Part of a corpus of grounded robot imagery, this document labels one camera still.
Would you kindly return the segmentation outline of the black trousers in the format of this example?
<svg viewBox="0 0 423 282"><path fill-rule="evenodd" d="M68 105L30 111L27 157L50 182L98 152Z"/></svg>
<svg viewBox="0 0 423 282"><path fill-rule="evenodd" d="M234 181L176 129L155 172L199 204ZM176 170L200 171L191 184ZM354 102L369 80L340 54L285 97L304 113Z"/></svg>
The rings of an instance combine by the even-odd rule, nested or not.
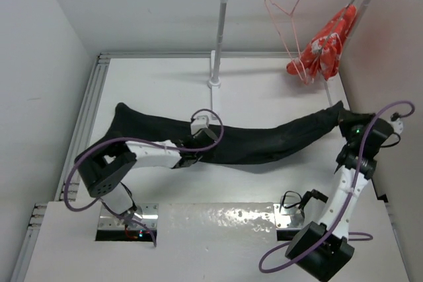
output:
<svg viewBox="0 0 423 282"><path fill-rule="evenodd" d="M202 157L202 162L249 165L284 159L331 132L346 112L340 101L330 108L270 129L225 126L223 139L213 148L212 154ZM142 114L121 102L115 107L108 131L98 142L115 137L177 141L189 135L188 122Z"/></svg>

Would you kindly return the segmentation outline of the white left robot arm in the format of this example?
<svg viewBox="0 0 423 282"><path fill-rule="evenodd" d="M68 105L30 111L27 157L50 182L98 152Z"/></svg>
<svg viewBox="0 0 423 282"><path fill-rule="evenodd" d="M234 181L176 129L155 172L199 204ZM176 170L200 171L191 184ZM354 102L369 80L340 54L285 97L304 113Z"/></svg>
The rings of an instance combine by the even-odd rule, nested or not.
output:
<svg viewBox="0 0 423 282"><path fill-rule="evenodd" d="M158 142L107 141L104 147L92 147L77 161L77 171L89 193L115 214L141 220L136 204L122 180L136 168L187 168L197 163L219 141L209 128L200 128L187 138Z"/></svg>

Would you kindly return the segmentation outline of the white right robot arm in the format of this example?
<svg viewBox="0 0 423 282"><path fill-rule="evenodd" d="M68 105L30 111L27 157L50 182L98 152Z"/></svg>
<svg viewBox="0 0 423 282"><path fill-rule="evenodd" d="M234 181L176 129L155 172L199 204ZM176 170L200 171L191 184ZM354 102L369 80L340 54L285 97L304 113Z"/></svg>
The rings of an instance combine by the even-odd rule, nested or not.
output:
<svg viewBox="0 0 423 282"><path fill-rule="evenodd" d="M373 114L339 113L338 125L346 144L336 158L334 185L323 212L304 226L286 250L290 260L318 281L329 281L352 258L348 243L350 219L358 198L375 172L374 157L392 134L391 124Z"/></svg>

